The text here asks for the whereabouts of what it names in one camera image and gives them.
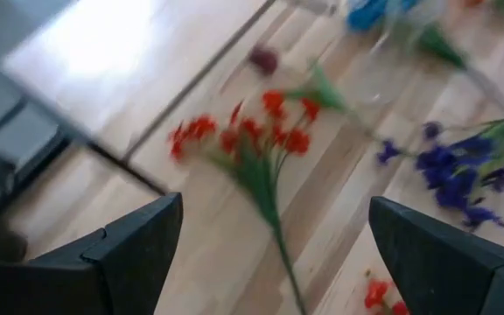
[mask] blue object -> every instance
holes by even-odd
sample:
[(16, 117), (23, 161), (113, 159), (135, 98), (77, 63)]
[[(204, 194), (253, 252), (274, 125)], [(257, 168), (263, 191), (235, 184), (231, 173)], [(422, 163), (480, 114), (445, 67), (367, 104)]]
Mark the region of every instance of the blue object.
[[(354, 4), (346, 17), (347, 26), (357, 32), (370, 30), (386, 13), (388, 0), (361, 0), (364, 3)], [(418, 0), (402, 0), (402, 10), (411, 9)]]

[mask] table top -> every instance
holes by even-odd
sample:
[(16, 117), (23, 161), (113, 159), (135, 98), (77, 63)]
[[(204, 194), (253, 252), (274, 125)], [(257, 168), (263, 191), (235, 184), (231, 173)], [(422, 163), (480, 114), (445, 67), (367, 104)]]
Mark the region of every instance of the table top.
[(2, 70), (123, 153), (264, 2), (73, 2)]
[[(462, 3), (450, 1), (441, 24), (504, 92), (504, 17), (487, 6), (465, 9)], [(245, 61), (256, 42), (281, 54), (283, 66), (270, 78)], [(262, 314), (297, 314), (270, 231), (246, 196), (211, 165), (176, 165), (164, 150), (168, 133), (181, 120), (196, 116), (198, 106), (199, 112), (226, 119), (244, 99), (244, 110), (253, 112), (262, 91), (296, 86), (308, 76), (308, 60), (315, 58), (371, 126), (414, 151), (422, 148), (424, 122), (469, 125), (504, 116), (463, 73), (423, 55), (411, 61), (396, 101), (385, 106), (359, 102), (359, 73), (354, 69), (374, 42), (374, 34), (344, 30), (342, 17), (317, 17), (278, 3), (134, 156), (134, 163), (181, 191), (185, 205), (178, 251), (157, 313), (248, 314), (261, 307)], [(457, 227), (462, 218), (435, 204), (411, 160), (378, 166), (375, 153), (381, 146), (344, 116), (325, 112), (312, 132), (309, 152), (290, 158), (282, 170), (278, 197), (285, 238), (314, 314), (362, 314), (348, 304), (347, 294), (355, 292), (350, 282), (360, 282), (375, 252), (367, 247), (361, 257), (350, 255), (366, 225), (372, 196), (386, 196)], [(504, 194), (493, 203), (504, 217)], [(504, 228), (487, 223), (477, 235), (504, 245)], [(350, 259), (358, 260), (355, 270), (342, 268)]]

